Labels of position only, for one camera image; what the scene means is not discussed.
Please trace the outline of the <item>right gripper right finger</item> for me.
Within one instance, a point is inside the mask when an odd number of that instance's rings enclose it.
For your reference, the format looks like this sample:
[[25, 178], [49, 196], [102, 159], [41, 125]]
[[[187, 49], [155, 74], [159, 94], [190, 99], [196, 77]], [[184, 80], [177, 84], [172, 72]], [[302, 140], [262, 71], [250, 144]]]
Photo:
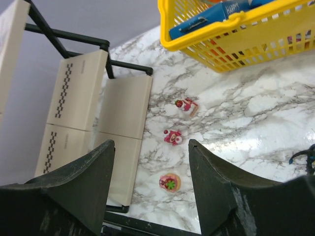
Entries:
[[251, 174], [189, 141], [189, 165], [204, 236], [312, 236], [315, 178], [281, 183]]

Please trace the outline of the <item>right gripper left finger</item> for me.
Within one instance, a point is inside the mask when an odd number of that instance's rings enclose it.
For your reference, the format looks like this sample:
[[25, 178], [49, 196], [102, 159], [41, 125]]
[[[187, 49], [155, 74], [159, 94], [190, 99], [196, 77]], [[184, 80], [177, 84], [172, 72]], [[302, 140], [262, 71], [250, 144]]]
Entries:
[[115, 144], [24, 184], [0, 188], [2, 236], [99, 236], [113, 171]]

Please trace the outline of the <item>beige tiered shelf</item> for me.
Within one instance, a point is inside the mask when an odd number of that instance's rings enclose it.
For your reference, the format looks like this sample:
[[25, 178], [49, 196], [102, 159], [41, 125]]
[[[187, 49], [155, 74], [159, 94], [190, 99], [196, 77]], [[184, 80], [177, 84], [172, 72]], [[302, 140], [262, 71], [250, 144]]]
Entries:
[[0, 15], [0, 183], [46, 175], [115, 142], [108, 211], [127, 213], [137, 172], [153, 83], [151, 67], [111, 60], [106, 45], [60, 61], [46, 117], [34, 112], [31, 80], [15, 73], [24, 31], [37, 16], [34, 4], [13, 1]]

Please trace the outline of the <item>strawberry tart toy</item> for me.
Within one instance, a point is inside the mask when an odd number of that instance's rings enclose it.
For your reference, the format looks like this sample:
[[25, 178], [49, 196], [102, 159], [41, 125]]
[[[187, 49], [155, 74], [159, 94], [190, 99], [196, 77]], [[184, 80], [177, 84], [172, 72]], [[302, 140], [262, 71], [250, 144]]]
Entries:
[[159, 187], [167, 192], [176, 192], [181, 188], [181, 179], [177, 174], [168, 173], [159, 178]]

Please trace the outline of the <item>pink bear toy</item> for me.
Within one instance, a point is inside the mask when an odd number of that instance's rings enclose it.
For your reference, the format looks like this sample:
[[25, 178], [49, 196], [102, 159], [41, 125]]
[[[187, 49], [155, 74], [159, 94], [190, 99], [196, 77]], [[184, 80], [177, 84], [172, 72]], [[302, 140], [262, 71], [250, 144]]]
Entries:
[[172, 144], [173, 146], [179, 145], [183, 142], [183, 137], [180, 130], [164, 130], [163, 135], [164, 141]]

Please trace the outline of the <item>strawberry cake slice toy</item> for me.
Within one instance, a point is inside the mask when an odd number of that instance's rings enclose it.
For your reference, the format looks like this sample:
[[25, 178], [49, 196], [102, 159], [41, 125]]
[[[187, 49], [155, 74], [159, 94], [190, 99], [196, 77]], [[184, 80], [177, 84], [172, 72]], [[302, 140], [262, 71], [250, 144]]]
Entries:
[[193, 117], [199, 109], [199, 105], [190, 98], [176, 100], [175, 106], [190, 117]]

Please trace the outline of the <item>yellow plastic basket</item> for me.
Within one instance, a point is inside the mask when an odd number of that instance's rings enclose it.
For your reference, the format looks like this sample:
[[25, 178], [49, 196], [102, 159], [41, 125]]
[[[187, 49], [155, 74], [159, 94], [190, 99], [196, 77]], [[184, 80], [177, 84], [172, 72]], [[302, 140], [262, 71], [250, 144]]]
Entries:
[[234, 13], [177, 39], [171, 28], [206, 10], [198, 0], [160, 0], [160, 41], [169, 51], [181, 51], [213, 71], [270, 61], [315, 47], [315, 3], [275, 0], [248, 12]]

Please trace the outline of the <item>blue box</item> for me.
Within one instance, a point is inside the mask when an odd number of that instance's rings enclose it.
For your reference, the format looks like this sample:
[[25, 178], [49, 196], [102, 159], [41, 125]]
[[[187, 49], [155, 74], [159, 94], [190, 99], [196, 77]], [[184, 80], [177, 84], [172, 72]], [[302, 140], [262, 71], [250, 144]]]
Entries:
[[228, 20], [233, 13], [247, 12], [251, 9], [270, 3], [272, 0], [225, 0], [211, 6], [205, 11], [189, 18], [178, 26], [169, 30], [172, 40], [215, 22]]

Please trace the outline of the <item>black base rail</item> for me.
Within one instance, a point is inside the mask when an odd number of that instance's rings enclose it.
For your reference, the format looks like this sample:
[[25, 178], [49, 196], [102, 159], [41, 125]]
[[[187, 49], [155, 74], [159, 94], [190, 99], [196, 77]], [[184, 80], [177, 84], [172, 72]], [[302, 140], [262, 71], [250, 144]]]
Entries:
[[155, 224], [148, 221], [122, 216], [119, 214], [105, 212], [104, 223], [122, 228], [124, 231], [130, 231], [140, 235], [147, 236], [199, 236], [189, 231], [184, 231], [165, 225]]

